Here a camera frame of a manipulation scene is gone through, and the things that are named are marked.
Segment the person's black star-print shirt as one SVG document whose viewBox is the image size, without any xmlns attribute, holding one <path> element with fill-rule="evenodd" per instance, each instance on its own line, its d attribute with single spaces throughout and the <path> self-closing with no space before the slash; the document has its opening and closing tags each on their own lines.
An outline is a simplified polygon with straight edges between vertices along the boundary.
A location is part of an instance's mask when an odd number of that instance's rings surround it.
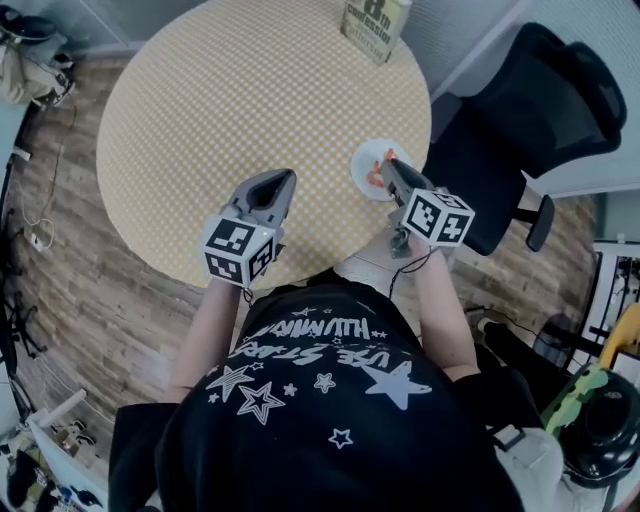
<svg viewBox="0 0 640 512">
<path fill-rule="evenodd" d="M 373 288 L 293 287 L 182 401 L 118 411 L 109 512 L 524 512 L 497 433 L 539 425 L 518 374 L 450 379 Z"/>
</svg>

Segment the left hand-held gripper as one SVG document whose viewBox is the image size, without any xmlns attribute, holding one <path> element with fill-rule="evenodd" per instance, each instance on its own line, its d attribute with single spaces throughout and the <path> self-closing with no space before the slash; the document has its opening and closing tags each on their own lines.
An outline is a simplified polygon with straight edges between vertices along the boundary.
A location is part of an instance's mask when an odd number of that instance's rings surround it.
<svg viewBox="0 0 640 512">
<path fill-rule="evenodd" d="M 277 169 L 237 186 L 205 224 L 201 254 L 211 277 L 249 288 L 277 260 L 296 183 L 292 169 Z"/>
</svg>

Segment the white desk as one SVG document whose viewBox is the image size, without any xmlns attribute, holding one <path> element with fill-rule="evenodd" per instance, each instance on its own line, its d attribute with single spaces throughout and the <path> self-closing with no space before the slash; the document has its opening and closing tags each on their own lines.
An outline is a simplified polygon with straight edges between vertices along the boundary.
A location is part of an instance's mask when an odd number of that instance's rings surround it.
<svg viewBox="0 0 640 512">
<path fill-rule="evenodd" d="M 52 410 L 27 418 L 27 427 L 58 487 L 85 512 L 108 512 L 107 461 L 100 457 L 86 424 L 74 409 L 86 398 L 80 390 Z"/>
</svg>

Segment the round table with yellow cloth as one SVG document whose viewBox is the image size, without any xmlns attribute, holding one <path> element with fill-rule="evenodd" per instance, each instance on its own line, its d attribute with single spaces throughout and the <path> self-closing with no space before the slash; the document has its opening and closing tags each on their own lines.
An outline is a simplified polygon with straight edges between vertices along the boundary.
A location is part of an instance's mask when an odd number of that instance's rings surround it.
<svg viewBox="0 0 640 512">
<path fill-rule="evenodd" d="M 203 287 L 206 221 L 260 172 L 297 185 L 284 251 L 260 289 L 351 257 L 390 205 L 351 178 L 355 151 L 397 143 L 427 157 L 431 109 L 407 45 L 378 65 L 340 30 L 345 0 L 210 0 L 152 37 L 120 75 L 101 118 L 97 177 L 111 223 L 144 262 Z"/>
</svg>

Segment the black office chair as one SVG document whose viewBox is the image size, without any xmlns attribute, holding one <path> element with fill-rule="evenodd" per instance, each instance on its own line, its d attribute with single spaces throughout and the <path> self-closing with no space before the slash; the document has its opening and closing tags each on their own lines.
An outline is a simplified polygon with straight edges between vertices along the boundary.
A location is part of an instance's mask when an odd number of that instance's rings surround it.
<svg viewBox="0 0 640 512">
<path fill-rule="evenodd" d="M 616 151 L 627 107 L 614 76 L 589 46 L 566 44 L 530 22 L 479 93 L 445 93 L 433 103 L 431 116 L 423 173 L 474 210 L 464 242 L 488 256 L 514 220 L 529 224 L 531 251 L 543 247 L 555 204 L 543 196 L 537 209 L 522 208 L 527 180 Z"/>
</svg>

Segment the white plate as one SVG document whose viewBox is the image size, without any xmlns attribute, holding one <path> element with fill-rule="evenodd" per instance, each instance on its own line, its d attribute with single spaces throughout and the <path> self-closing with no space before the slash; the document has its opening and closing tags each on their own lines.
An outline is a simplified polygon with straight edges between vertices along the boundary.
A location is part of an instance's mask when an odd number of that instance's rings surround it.
<svg viewBox="0 0 640 512">
<path fill-rule="evenodd" d="M 366 175 L 369 171 L 381 168 L 384 162 L 384 153 L 392 148 L 399 160 L 412 165 L 413 160 L 404 148 L 394 140 L 377 138 L 369 139 L 362 143 L 354 152 L 350 162 L 351 178 L 357 189 L 365 195 L 366 198 L 378 202 L 389 202 L 392 200 L 385 188 L 380 189 L 371 186 Z"/>
</svg>

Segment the white shoulder bag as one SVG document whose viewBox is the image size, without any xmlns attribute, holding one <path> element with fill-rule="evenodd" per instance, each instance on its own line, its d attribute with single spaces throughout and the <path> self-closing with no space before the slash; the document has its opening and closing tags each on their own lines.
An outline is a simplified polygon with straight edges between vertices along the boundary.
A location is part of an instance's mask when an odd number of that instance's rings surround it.
<svg viewBox="0 0 640 512">
<path fill-rule="evenodd" d="M 492 434 L 496 457 L 511 479 L 525 512 L 559 512 L 563 455 L 541 428 L 507 425 Z"/>
</svg>

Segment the yellow board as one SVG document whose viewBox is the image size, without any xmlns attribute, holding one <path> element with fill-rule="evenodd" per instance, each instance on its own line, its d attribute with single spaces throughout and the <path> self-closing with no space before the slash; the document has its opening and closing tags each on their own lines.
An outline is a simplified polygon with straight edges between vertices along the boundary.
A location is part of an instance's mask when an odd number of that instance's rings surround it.
<svg viewBox="0 0 640 512">
<path fill-rule="evenodd" d="M 604 343 L 599 364 L 612 369 L 619 352 L 640 356 L 640 303 L 631 304 L 618 319 Z"/>
</svg>

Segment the black metal shelf rack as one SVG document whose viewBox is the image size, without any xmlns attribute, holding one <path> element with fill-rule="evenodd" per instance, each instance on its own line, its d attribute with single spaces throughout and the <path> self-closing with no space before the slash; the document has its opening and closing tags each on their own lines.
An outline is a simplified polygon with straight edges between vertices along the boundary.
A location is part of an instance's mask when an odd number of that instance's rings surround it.
<svg viewBox="0 0 640 512">
<path fill-rule="evenodd" d="M 628 306 L 640 303 L 640 242 L 596 241 L 598 257 L 582 335 L 598 344 Z"/>
</svg>

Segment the beige cloth bag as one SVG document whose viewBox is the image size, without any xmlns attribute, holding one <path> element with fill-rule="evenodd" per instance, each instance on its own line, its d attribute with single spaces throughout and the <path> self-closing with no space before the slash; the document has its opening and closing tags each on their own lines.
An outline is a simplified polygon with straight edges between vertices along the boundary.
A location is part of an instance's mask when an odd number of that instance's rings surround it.
<svg viewBox="0 0 640 512">
<path fill-rule="evenodd" d="M 10 104 L 49 98 L 54 105 L 73 89 L 61 70 L 24 56 L 17 47 L 0 44 L 0 97 Z"/>
</svg>

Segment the upright paperback book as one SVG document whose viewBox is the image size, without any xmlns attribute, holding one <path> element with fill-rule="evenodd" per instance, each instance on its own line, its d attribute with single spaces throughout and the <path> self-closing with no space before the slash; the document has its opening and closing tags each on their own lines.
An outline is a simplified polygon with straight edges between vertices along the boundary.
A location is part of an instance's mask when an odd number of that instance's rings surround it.
<svg viewBox="0 0 640 512">
<path fill-rule="evenodd" d="M 375 64 L 386 63 L 412 5 L 412 0 L 345 0 L 340 31 Z"/>
</svg>

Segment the person's left forearm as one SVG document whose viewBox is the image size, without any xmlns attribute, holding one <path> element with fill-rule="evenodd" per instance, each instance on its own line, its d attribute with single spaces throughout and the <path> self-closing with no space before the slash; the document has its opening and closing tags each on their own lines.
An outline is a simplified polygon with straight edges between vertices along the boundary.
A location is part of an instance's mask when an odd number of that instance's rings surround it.
<svg viewBox="0 0 640 512">
<path fill-rule="evenodd" d="M 180 403 L 212 368 L 226 361 L 240 296 L 239 287 L 210 281 L 173 362 L 163 403 Z"/>
</svg>

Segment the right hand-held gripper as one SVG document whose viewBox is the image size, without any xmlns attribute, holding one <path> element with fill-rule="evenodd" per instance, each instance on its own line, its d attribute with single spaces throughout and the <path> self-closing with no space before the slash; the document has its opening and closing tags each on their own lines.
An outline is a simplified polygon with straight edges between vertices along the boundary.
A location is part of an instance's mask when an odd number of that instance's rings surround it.
<svg viewBox="0 0 640 512">
<path fill-rule="evenodd" d="M 431 248 L 456 248 L 463 243 L 475 212 L 460 197 L 430 191 L 434 186 L 429 179 L 396 158 L 385 159 L 380 172 L 387 194 L 398 206 L 389 215 L 393 259 L 410 256 L 411 234 Z"/>
</svg>

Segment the person's right forearm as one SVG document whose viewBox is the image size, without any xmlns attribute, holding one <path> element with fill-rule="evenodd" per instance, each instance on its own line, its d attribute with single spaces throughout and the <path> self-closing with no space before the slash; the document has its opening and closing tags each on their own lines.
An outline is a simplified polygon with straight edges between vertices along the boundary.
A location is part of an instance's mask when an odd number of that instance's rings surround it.
<svg viewBox="0 0 640 512">
<path fill-rule="evenodd" d="M 426 356 L 452 381 L 479 374 L 472 332 L 444 255 L 414 236 L 409 247 L 412 257 L 422 263 L 414 283 Z"/>
</svg>

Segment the black metal stand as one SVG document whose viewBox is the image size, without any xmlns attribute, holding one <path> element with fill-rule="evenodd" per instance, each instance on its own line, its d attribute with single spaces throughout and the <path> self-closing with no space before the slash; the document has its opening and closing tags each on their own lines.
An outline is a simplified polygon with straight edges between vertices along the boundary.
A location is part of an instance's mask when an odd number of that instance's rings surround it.
<svg viewBox="0 0 640 512">
<path fill-rule="evenodd" d="M 10 290 L 10 281 L 23 275 L 23 268 L 14 258 L 14 244 L 24 234 L 24 228 L 11 231 L 14 214 L 15 209 L 9 208 L 0 224 L 0 363 L 5 363 L 10 373 L 16 372 L 18 343 L 33 360 L 47 352 L 47 347 L 37 343 L 27 329 L 38 307 L 27 307 L 22 292 Z"/>
</svg>

